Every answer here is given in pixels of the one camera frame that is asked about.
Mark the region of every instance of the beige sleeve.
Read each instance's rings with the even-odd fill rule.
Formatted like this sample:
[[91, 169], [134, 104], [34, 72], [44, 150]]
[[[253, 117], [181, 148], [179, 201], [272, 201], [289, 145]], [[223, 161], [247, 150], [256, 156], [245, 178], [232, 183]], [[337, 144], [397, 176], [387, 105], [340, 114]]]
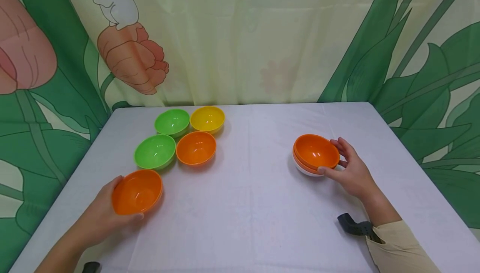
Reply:
[[403, 220], [374, 227], [373, 231], [384, 242], [379, 244], [367, 238], [373, 262], [381, 273], [440, 272]]

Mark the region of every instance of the backdrop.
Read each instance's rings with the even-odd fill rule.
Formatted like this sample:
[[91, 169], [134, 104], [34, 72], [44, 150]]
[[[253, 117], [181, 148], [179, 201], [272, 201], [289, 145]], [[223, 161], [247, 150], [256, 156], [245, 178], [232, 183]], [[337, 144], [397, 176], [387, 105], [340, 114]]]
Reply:
[[0, 272], [111, 112], [369, 101], [480, 237], [479, 0], [0, 0]]

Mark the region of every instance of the bowl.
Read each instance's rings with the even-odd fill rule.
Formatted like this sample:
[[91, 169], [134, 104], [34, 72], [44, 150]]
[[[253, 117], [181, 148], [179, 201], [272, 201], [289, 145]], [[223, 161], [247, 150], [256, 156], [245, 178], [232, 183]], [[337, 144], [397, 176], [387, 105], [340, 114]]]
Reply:
[[330, 141], [315, 134], [304, 134], [293, 144], [295, 155], [305, 166], [317, 171], [318, 167], [335, 168], [340, 153]]
[[175, 155], [175, 140], [163, 134], [148, 137], [133, 154], [135, 163], [142, 169], [163, 169]]
[[222, 109], [215, 106], [203, 106], [193, 112], [190, 123], [195, 130], [210, 134], [218, 132], [225, 121]]
[[157, 117], [154, 123], [159, 134], [180, 137], [187, 133], [190, 115], [183, 109], [170, 109]]
[[319, 174], [319, 172], [314, 171], [313, 169], [310, 169], [309, 167], [307, 167], [303, 163], [301, 163], [300, 160], [295, 155], [295, 152], [293, 152], [293, 151], [292, 151], [292, 157], [293, 157], [293, 160], [295, 161], [295, 166], [303, 174], [308, 175], [308, 176], [312, 176], [312, 177], [323, 176], [323, 174]]
[[177, 144], [177, 158], [186, 165], [198, 166], [211, 159], [216, 149], [217, 142], [212, 134], [194, 131]]
[[162, 196], [162, 178], [151, 169], [140, 169], [125, 176], [112, 193], [113, 209], [117, 214], [146, 212]]

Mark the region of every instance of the bowl rim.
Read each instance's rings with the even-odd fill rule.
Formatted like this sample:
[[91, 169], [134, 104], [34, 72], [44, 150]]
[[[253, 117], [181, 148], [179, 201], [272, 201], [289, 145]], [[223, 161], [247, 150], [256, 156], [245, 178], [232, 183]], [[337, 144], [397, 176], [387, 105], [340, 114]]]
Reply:
[[298, 157], [298, 159], [300, 160], [301, 163], [303, 163], [305, 166], [311, 168], [311, 169], [318, 169], [318, 167], [312, 165], [311, 163], [307, 162], [305, 159], [302, 158], [302, 156], [300, 155], [300, 153], [298, 152], [297, 150], [297, 143], [298, 141], [303, 138], [303, 137], [307, 137], [307, 136], [313, 136], [313, 137], [318, 137], [319, 139], [321, 140], [325, 140], [326, 142], [328, 142], [332, 147], [335, 148], [335, 151], [337, 153], [335, 153], [335, 164], [333, 165], [330, 165], [330, 166], [326, 166], [326, 167], [329, 167], [331, 169], [335, 168], [335, 166], [338, 165], [338, 162], [340, 162], [340, 152], [338, 152], [338, 149], [337, 147], [335, 147], [328, 139], [326, 139], [325, 137], [322, 137], [322, 136], [319, 136], [319, 135], [316, 135], [316, 134], [303, 134], [301, 136], [299, 136], [296, 140], [295, 140], [295, 143], [293, 143], [293, 150], [295, 152], [295, 155]]
[[315, 171], [314, 169], [311, 169], [311, 168], [307, 167], [303, 162], [301, 162], [298, 159], [297, 154], [295, 154], [295, 151], [292, 151], [292, 156], [293, 156], [294, 162], [296, 162], [302, 169], [305, 169], [307, 172], [309, 172], [311, 174], [323, 175], [323, 174], [320, 174], [319, 172]]
[[[221, 124], [219, 124], [219, 125], [218, 125], [217, 127], [215, 127], [215, 128], [211, 128], [211, 129], [200, 129], [200, 128], [195, 127], [195, 125], [193, 124], [193, 120], [192, 120], [193, 116], [194, 116], [194, 115], [198, 115], [198, 112], [201, 111], [202, 109], [208, 109], [208, 108], [218, 109], [218, 110], [221, 112], [221, 114], [222, 114], [222, 122], [221, 122]], [[195, 130], [197, 130], [197, 131], [204, 131], [204, 132], [214, 131], [214, 130], [217, 130], [218, 128], [220, 128], [220, 127], [224, 124], [224, 122], [225, 122], [225, 112], [223, 112], [223, 110], [222, 110], [221, 108], [217, 107], [217, 106], [211, 106], [211, 105], [201, 106], [201, 107], [195, 109], [195, 111], [192, 112], [192, 115], [190, 116], [190, 124], [191, 124], [192, 127], [193, 127]]]
[[[158, 120], [160, 119], [160, 117], [161, 117], [162, 115], [166, 114], [166, 113], [169, 112], [169, 111], [181, 111], [181, 112], [185, 112], [185, 113], [187, 114], [187, 116], [188, 116], [188, 122], [187, 122], [187, 124], [186, 124], [184, 127], [182, 127], [181, 130], [179, 130], [179, 131], [175, 131], [175, 132], [171, 132], [171, 133], [164, 133], [164, 132], [158, 130], [158, 128], [157, 128], [157, 122], [158, 122]], [[183, 130], [185, 130], [185, 129], [188, 127], [188, 125], [190, 125], [190, 114], [189, 114], [186, 110], [180, 109], [180, 108], [173, 108], [173, 109], [169, 109], [169, 110], [167, 110], [167, 111], [162, 112], [161, 114], [159, 114], [159, 115], [157, 116], [157, 118], [155, 118], [155, 121], [154, 121], [154, 123], [153, 123], [153, 127], [155, 128], [155, 130], [156, 130], [159, 134], [163, 134], [163, 135], [166, 135], [166, 136], [171, 136], [171, 135], [174, 135], [174, 134], [176, 134], [176, 133], [182, 132]]]
[[[126, 178], [132, 178], [133, 175], [137, 175], [139, 172], [142, 172], [142, 171], [149, 171], [149, 173], [152, 172], [152, 173], [154, 173], [154, 174], [158, 177], [158, 179], [160, 180], [160, 191], [158, 192], [158, 195], [157, 195], [157, 197], [155, 198], [155, 201], [151, 204], [151, 206], [149, 206], [147, 209], [145, 209], [145, 210], [143, 210], [143, 211], [141, 212], [141, 213], [145, 213], [145, 212], [148, 212], [150, 209], [152, 209], [152, 207], [155, 206], [155, 204], [158, 202], [158, 200], [160, 199], [160, 197], [161, 197], [162, 194], [163, 194], [163, 180], [162, 180], [162, 177], [160, 176], [160, 174], [158, 174], [157, 172], [155, 172], [155, 171], [152, 170], [152, 169], [138, 169], [138, 170], [136, 170], [136, 171], [134, 171], [134, 172], [131, 172], [130, 174], [125, 175], [120, 182], [123, 182]], [[113, 204], [113, 193], [114, 193], [114, 191], [115, 191], [115, 189], [113, 189], [112, 194], [111, 194], [111, 196], [112, 196], [112, 197], [111, 197], [111, 199], [112, 199], [112, 204]]]
[[[187, 163], [187, 162], [183, 161], [183, 160], [181, 159], [181, 157], [179, 157], [178, 147], [180, 146], [180, 143], [184, 140], [184, 138], [186, 138], [186, 137], [191, 137], [191, 134], [208, 134], [207, 137], [211, 137], [211, 138], [213, 139], [213, 142], [215, 143], [215, 147], [214, 147], [214, 149], [213, 149], [212, 155], [210, 155], [210, 156], [208, 157], [208, 159], [206, 159], [206, 160], [203, 161], [203, 162], [200, 162], [200, 163]], [[208, 162], [208, 161], [211, 160], [212, 157], [215, 155], [215, 152], [217, 152], [217, 140], [215, 139], [215, 137], [214, 137], [212, 134], [210, 134], [210, 133], [208, 133], [208, 132], [206, 132], [206, 131], [193, 131], [193, 132], [190, 132], [190, 133], [186, 134], [184, 137], [182, 137], [182, 138], [179, 140], [179, 142], [178, 142], [178, 144], [177, 144], [177, 147], [176, 147], [176, 149], [175, 149], [175, 155], [177, 156], [177, 159], [178, 159], [181, 163], [184, 163], [184, 164], [189, 165], [189, 166], [197, 166], [197, 165], [201, 165], [201, 164], [203, 164], [203, 163]]]
[[[143, 167], [143, 166], [141, 166], [141, 165], [138, 164], [136, 155], [137, 155], [137, 152], [138, 152], [138, 148], [139, 148], [145, 141], [151, 139], [152, 137], [168, 137], [168, 138], [170, 138], [169, 140], [171, 140], [171, 141], [173, 142], [173, 147], [174, 147], [174, 148], [173, 148], [173, 152], [171, 153], [172, 155], [170, 155], [165, 162], [160, 163], [159, 165], [153, 166], [153, 167], [151, 167], [151, 168], [145, 168], [145, 167]], [[164, 165], [165, 163], [167, 163], [167, 162], [175, 155], [175, 151], [176, 151], [176, 150], [177, 150], [177, 143], [175, 142], [175, 140], [173, 139], [173, 137], [171, 137], [171, 136], [169, 136], [169, 135], [167, 135], [167, 134], [155, 134], [154, 136], [149, 136], [149, 137], [147, 137], [146, 139], [142, 140], [141, 143], [138, 144], [138, 146], [135, 148], [135, 152], [133, 152], [133, 161], [135, 162], [135, 164], [136, 164], [137, 166], [139, 166], [139, 168], [142, 168], [142, 169], [155, 169], [155, 168], [158, 168], [158, 167]]]

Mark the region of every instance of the right hand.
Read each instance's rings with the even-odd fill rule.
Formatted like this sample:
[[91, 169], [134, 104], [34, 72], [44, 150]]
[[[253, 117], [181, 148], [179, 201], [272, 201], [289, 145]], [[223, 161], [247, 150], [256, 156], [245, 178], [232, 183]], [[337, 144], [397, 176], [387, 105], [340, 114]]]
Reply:
[[337, 181], [348, 194], [360, 200], [380, 192], [372, 175], [370, 175], [370, 171], [357, 155], [355, 149], [341, 137], [338, 140], [331, 139], [330, 142], [337, 147], [338, 152], [347, 160], [346, 162], [341, 160], [338, 163], [345, 170], [336, 171], [331, 168], [319, 167], [318, 172]]

